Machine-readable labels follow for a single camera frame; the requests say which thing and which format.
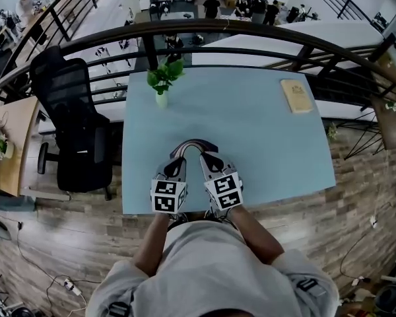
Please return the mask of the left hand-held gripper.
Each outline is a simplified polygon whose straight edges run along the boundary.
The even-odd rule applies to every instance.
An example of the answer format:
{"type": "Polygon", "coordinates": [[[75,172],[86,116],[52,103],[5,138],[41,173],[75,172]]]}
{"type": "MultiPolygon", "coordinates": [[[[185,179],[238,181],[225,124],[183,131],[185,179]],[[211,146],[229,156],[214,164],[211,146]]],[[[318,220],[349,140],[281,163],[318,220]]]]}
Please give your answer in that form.
{"type": "Polygon", "coordinates": [[[150,189],[151,206],[155,213],[180,212],[187,196],[186,166],[184,158],[171,158],[157,168],[150,189]]]}

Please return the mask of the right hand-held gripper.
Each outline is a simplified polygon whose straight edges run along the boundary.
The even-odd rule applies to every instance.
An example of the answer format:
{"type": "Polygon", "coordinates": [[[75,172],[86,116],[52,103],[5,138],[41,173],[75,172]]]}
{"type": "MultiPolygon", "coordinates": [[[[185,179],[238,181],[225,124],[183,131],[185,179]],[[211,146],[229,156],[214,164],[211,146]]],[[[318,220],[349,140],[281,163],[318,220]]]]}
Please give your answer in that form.
{"type": "Polygon", "coordinates": [[[204,183],[206,191],[217,208],[225,211],[242,205],[242,181],[234,163],[220,153],[201,153],[199,160],[204,178],[208,180],[204,183]]]}

